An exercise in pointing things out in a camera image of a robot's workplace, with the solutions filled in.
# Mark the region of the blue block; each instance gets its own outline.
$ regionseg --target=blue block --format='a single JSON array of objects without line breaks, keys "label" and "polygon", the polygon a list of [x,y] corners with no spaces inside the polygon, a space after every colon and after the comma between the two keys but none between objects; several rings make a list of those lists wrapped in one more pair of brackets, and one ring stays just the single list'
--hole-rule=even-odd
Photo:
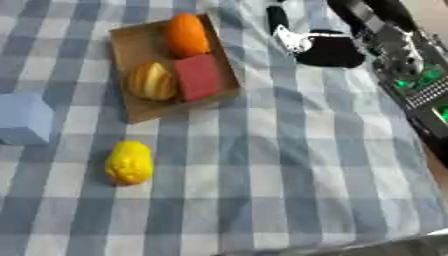
[{"label": "blue block", "polygon": [[0,140],[11,145],[48,143],[53,116],[37,93],[0,94]]}]

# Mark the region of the wooden tray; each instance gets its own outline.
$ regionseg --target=wooden tray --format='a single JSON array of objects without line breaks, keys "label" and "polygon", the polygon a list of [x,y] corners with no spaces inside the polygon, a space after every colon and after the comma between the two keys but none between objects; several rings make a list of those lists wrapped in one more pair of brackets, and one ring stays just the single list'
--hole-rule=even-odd
[{"label": "wooden tray", "polygon": [[230,66],[229,60],[226,57],[210,18],[207,14],[200,14],[198,17],[204,25],[206,36],[210,42],[210,54],[215,58],[221,77],[220,84],[222,90],[215,95],[190,102],[182,101],[180,96],[166,102],[144,100],[129,94],[126,89],[126,78],[129,71],[146,61],[158,61],[164,64],[172,74],[176,74],[176,72],[174,72],[175,58],[165,46],[162,34],[168,21],[141,24],[110,31],[112,48],[117,69],[120,73],[120,88],[129,123],[146,121],[160,117],[164,114],[186,110],[191,107],[208,104],[238,94],[240,85]]}]

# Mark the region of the yellow lemon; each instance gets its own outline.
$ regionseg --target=yellow lemon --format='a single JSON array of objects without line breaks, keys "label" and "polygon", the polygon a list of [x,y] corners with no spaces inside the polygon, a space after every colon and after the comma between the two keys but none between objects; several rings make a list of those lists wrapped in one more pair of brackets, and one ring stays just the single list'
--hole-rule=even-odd
[{"label": "yellow lemon", "polygon": [[120,141],[106,160],[106,174],[118,184],[139,184],[152,176],[151,150],[139,141]]}]

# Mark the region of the orange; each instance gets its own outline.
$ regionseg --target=orange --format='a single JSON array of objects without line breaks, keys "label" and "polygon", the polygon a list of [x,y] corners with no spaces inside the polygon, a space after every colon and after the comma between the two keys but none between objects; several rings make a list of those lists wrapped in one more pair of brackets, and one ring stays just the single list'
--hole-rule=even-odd
[{"label": "orange", "polygon": [[191,13],[180,13],[168,22],[165,40],[170,50],[181,58],[210,52],[204,26]]}]

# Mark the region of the table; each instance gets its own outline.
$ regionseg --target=table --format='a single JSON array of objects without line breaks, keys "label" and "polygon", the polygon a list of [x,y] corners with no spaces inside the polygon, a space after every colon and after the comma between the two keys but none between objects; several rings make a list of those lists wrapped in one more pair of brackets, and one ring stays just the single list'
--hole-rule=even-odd
[{"label": "table", "polygon": [[[294,31],[347,27],[289,1]],[[5,0],[0,92],[55,110],[51,143],[0,146],[1,255],[212,255],[326,249],[447,227],[417,136],[366,67],[296,66],[255,0]],[[108,30],[207,12],[244,91],[127,125]],[[154,151],[151,182],[114,187],[121,139]]]}]

